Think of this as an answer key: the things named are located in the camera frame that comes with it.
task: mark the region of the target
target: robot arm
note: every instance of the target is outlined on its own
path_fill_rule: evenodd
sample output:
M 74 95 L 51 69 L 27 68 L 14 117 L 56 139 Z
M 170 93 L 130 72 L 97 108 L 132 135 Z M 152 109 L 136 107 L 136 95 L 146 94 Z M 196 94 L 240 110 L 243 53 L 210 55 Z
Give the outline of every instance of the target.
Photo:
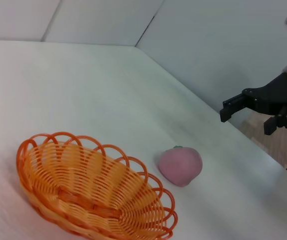
M 234 113 L 244 108 L 273 115 L 264 123 L 266 135 L 271 135 L 277 127 L 287 128 L 287 66 L 283 73 L 266 86 L 246 88 L 241 94 L 224 101 L 223 109 L 220 110 L 221 121 L 226 122 Z

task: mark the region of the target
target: table surface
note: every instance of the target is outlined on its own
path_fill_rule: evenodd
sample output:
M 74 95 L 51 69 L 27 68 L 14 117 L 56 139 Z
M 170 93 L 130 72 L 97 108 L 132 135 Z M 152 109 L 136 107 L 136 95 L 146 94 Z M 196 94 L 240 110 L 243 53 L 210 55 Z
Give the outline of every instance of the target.
M 142 160 L 175 197 L 174 240 L 287 239 L 287 171 L 139 49 L 0 41 L 0 240 L 81 239 L 39 217 L 19 187 L 20 143 L 59 131 Z M 182 188 L 156 166 L 175 145 L 203 159 Z

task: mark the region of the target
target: woven basket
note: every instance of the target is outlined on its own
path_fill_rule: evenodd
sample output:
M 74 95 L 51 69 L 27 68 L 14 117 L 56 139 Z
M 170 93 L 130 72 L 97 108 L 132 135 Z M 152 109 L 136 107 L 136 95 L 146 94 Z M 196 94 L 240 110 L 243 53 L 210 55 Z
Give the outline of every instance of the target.
M 34 139 L 40 136 L 45 140 L 37 145 Z M 70 139 L 58 141 L 58 136 Z M 97 147 L 84 147 L 81 139 Z M 106 156 L 107 148 L 121 157 Z M 142 171 L 133 171 L 131 161 Z M 114 145 L 68 132 L 38 134 L 20 145 L 16 167 L 34 209 L 70 233 L 95 240 L 166 240 L 173 235 L 178 222 L 173 195 L 141 161 Z M 163 194 L 170 198 L 170 207 L 163 207 Z

